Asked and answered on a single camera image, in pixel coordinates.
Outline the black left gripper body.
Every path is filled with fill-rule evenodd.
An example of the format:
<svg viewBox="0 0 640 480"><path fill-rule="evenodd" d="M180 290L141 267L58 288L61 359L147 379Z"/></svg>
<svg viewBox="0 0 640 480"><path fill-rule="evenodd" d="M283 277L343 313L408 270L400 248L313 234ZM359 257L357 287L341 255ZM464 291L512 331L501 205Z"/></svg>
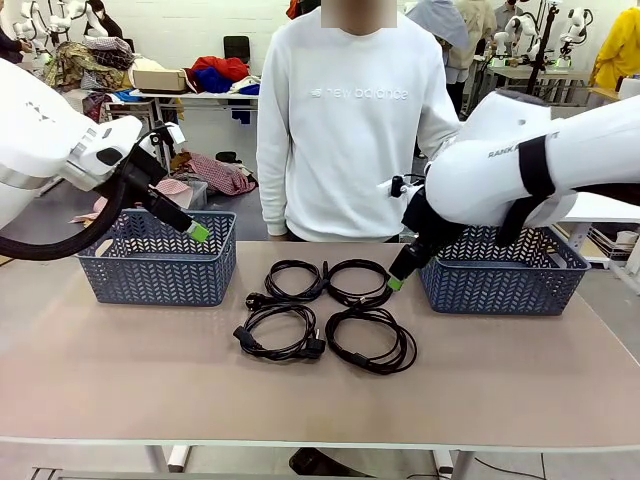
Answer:
<svg viewBox="0 0 640 480"><path fill-rule="evenodd" d="M147 204L158 196L156 186L166 176L165 168L142 147L134 147L122 164L126 204Z"/></svg>

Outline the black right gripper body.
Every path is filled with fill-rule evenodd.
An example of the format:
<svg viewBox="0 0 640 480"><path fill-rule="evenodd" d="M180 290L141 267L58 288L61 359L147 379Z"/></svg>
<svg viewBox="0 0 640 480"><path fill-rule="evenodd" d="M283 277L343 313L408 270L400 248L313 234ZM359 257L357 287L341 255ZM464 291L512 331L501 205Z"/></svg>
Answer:
<svg viewBox="0 0 640 480"><path fill-rule="evenodd" d="M455 243L463 233L463 225L441 217L431 206L426 189L419 187L405 210L402 223L417 238L410 245L416 260L430 260L442 249Z"/></svg>

